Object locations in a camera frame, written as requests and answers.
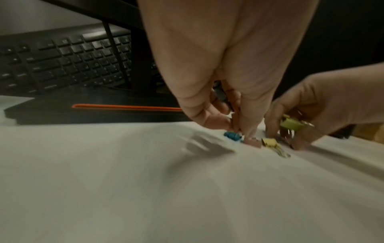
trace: white table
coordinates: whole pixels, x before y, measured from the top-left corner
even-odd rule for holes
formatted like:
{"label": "white table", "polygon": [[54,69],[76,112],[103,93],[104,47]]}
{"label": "white table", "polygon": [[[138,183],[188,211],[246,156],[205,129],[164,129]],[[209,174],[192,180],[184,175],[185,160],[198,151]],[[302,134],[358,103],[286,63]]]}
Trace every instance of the white table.
{"label": "white table", "polygon": [[376,143],[327,137],[283,159],[194,123],[0,123],[0,242],[384,239]]}

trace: skin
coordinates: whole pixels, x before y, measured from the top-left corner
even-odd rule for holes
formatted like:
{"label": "skin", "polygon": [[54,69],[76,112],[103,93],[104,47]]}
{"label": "skin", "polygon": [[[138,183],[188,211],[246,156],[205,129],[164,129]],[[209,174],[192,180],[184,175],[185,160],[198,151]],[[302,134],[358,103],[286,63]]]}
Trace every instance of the skin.
{"label": "skin", "polygon": [[383,94],[384,63],[313,74],[272,103],[267,135],[277,136],[283,114],[314,125],[295,134],[291,146],[297,150],[349,124],[382,123]]}
{"label": "skin", "polygon": [[[139,0],[151,49],[183,111],[210,129],[256,133],[318,0]],[[238,113],[212,93],[221,80]]]}

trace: black monitor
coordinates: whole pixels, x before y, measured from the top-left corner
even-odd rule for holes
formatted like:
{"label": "black monitor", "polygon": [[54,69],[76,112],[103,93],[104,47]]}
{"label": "black monitor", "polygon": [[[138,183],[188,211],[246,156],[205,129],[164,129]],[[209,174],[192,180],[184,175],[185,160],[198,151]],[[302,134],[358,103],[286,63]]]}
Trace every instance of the black monitor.
{"label": "black monitor", "polygon": [[151,90],[152,53],[135,0],[43,0],[51,4],[102,20],[104,24],[114,24],[132,32],[132,71],[133,90]]}

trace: brown object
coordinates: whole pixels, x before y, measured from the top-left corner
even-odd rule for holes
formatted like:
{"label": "brown object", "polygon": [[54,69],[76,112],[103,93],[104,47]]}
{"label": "brown object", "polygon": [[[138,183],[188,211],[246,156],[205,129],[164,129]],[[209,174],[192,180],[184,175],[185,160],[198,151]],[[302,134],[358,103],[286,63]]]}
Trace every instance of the brown object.
{"label": "brown object", "polygon": [[250,145],[259,149],[262,146],[262,142],[256,139],[244,139],[244,144]]}
{"label": "brown object", "polygon": [[384,124],[373,123],[357,125],[352,135],[361,139],[384,144]]}

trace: keyboard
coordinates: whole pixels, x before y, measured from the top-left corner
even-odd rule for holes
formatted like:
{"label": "keyboard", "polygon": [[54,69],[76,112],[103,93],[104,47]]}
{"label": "keyboard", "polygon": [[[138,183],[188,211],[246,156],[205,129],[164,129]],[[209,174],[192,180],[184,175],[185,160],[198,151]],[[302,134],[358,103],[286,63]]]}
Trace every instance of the keyboard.
{"label": "keyboard", "polygon": [[[129,78],[131,31],[110,28]],[[159,76],[154,62],[152,74]],[[124,82],[101,23],[0,36],[0,95],[34,97],[68,86]]]}

